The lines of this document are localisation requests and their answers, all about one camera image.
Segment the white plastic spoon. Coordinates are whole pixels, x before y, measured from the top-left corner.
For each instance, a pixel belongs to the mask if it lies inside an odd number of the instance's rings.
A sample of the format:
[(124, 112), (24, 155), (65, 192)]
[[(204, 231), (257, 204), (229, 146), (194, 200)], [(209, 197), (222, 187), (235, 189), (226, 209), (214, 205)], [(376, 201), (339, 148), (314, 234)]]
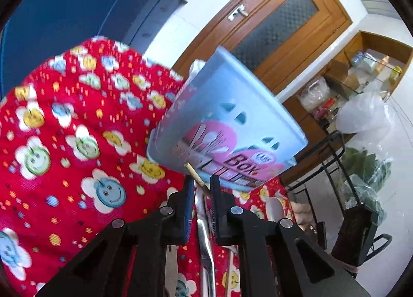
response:
[(282, 202), (276, 197), (268, 198), (265, 209), (269, 221), (278, 222), (285, 217)]

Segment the wooden chopstick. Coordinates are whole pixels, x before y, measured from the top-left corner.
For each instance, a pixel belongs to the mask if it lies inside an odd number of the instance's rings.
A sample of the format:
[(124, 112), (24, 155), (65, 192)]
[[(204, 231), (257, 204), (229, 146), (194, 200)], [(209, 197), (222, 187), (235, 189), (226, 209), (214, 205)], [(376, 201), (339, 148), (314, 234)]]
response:
[(208, 183), (205, 183), (203, 179), (198, 175), (197, 171), (192, 167), (192, 165), (188, 162), (184, 164), (184, 167), (186, 170), (189, 172), (191, 177), (194, 179), (194, 181), (197, 183), (198, 187), (203, 191), (204, 195), (207, 198), (211, 197), (211, 191)]

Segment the light blue utensil box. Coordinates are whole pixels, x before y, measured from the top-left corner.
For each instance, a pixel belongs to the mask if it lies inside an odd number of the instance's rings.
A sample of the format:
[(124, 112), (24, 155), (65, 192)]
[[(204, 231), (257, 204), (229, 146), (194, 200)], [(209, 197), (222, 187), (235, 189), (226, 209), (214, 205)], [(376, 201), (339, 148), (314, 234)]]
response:
[(152, 130), (147, 157), (169, 170), (249, 192), (294, 167), (308, 144), (279, 100), (233, 54), (217, 47), (186, 80)]

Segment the blue lower kitchen cabinets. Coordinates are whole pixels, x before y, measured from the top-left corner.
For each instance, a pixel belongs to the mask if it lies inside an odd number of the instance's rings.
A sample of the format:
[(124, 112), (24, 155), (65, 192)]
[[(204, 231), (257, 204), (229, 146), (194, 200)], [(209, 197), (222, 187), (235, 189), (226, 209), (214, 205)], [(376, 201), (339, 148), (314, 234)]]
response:
[(144, 53), (186, 0), (22, 0), (1, 30), (1, 94), (42, 62), (95, 36)]

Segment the steel knife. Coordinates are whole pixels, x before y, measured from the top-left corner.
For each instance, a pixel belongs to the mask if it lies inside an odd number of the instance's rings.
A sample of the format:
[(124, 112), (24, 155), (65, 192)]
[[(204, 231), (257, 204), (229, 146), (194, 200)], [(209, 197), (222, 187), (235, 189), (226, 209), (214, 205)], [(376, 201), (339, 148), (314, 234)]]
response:
[(195, 211), (197, 221), (197, 238), (200, 249), (201, 296), (216, 296), (213, 250), (210, 240), (204, 193), (200, 189), (198, 189), (195, 193)]

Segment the green leafy vegetables bag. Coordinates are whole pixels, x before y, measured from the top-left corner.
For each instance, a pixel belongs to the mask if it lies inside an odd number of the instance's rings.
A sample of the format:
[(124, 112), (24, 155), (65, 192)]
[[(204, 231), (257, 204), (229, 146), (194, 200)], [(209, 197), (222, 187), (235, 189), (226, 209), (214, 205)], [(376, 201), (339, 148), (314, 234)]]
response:
[(345, 208), (366, 204), (378, 213), (380, 219), (386, 217), (378, 193), (385, 186), (391, 174), (392, 159), (380, 159), (375, 152), (362, 148), (348, 147), (341, 157), (341, 163), (348, 177), (342, 174), (338, 189), (342, 193)]

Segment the red smiley flower tablecloth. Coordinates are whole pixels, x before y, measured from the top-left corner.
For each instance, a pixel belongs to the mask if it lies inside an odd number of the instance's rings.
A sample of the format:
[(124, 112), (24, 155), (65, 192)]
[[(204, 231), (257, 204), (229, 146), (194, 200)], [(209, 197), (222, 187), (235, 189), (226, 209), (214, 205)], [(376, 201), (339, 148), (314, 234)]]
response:
[(146, 156), (184, 79), (103, 36), (49, 58), (1, 100), (1, 295), (35, 296), (116, 218), (184, 177)]

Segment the red sauce bottle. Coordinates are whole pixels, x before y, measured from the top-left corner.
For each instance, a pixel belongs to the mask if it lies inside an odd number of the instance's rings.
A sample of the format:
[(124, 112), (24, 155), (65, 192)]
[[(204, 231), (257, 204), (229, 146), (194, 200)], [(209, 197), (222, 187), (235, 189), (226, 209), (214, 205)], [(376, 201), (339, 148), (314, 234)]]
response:
[(322, 104), (318, 105), (312, 112), (313, 117), (316, 120), (324, 118), (327, 112), (334, 106), (335, 102), (335, 98), (329, 98)]

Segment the white plastic bag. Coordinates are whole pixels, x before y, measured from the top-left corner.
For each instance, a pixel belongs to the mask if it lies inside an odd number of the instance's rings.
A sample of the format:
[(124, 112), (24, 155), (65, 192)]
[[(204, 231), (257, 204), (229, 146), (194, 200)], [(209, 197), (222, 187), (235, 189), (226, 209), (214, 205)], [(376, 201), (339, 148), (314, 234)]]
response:
[(388, 104), (378, 92), (363, 92), (344, 103), (335, 117), (335, 126), (343, 134), (388, 130), (393, 119)]

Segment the clear plastic jug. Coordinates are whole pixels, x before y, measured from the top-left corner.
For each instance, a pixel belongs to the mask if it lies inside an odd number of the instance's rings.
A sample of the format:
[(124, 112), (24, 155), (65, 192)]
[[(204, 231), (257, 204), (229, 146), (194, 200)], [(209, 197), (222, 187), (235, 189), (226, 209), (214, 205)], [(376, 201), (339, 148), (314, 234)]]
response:
[(310, 112), (330, 96), (330, 88), (323, 76), (307, 84), (298, 99), (302, 107)]

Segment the wooden corner shelf cabinet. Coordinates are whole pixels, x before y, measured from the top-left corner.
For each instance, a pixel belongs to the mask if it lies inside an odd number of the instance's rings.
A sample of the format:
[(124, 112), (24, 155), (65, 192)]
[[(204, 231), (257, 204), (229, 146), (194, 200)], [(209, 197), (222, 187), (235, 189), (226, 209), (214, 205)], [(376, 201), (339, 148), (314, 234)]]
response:
[[(351, 70), (350, 64), (351, 57), (358, 51), (368, 51), (369, 53), (376, 51), (383, 55), (391, 55), (395, 60), (401, 62), (403, 69), (406, 69), (412, 60), (412, 47), (406, 43), (370, 32), (357, 32), (340, 49), (339, 53), (315, 75), (316, 78), (325, 78), (334, 98), (349, 97), (361, 90), (361, 86), (356, 86), (356, 83), (361, 83), (362, 79), (355, 77), (356, 73)], [(295, 157), (297, 165), (281, 174), (281, 181), (284, 185), (291, 184), (319, 164), (317, 156), (307, 157), (306, 154), (328, 135), (327, 121), (315, 119), (300, 104), (298, 97), (302, 91), (303, 89), (299, 89), (294, 95), (288, 97), (283, 105), (301, 126), (309, 144)]]

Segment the wooden door with glass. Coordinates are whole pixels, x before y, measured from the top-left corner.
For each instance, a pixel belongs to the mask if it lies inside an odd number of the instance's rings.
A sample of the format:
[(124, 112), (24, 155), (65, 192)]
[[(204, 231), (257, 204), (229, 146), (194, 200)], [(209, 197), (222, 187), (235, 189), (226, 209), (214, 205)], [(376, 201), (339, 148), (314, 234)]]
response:
[[(227, 20), (240, 4), (249, 16)], [(277, 95), (350, 25), (351, 18), (339, 0), (231, 0), (195, 37), (173, 69), (187, 76), (194, 60), (208, 60), (222, 46)]]

